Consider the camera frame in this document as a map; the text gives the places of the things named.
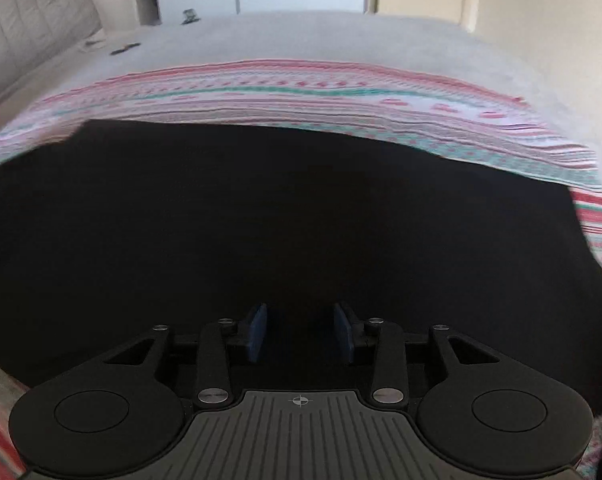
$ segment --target mattress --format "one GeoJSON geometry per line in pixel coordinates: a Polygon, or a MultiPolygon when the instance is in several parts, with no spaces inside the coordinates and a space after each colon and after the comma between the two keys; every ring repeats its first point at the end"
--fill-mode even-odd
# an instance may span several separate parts
{"type": "MultiPolygon", "coordinates": [[[[525,64],[448,23],[261,14],[141,28],[94,52],[77,46],[0,104],[0,164],[90,118],[340,132],[559,182],[602,266],[602,179],[582,144],[593,135],[588,126],[525,64]],[[133,42],[141,45],[110,55],[133,42]]],[[[20,468],[6,444],[19,390],[0,381],[6,475],[20,468]]],[[[601,451],[602,416],[583,474],[594,474],[601,451]]]]}

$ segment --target grooved panel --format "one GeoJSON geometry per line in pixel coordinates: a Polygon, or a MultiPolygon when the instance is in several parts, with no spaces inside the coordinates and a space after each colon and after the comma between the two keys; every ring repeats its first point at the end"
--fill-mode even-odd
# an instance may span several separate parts
{"type": "Polygon", "coordinates": [[[403,415],[367,408],[354,392],[247,392],[233,408],[200,413],[174,449],[118,480],[480,478],[431,452],[403,415]]]}

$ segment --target black fabric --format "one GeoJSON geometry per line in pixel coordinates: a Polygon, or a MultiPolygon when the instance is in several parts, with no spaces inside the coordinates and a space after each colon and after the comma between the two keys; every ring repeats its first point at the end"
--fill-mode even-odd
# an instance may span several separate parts
{"type": "Polygon", "coordinates": [[[0,167],[0,366],[28,386],[264,301],[264,363],[318,387],[337,300],[452,325],[602,412],[602,270],[563,186],[341,134],[115,121],[0,167]]]}

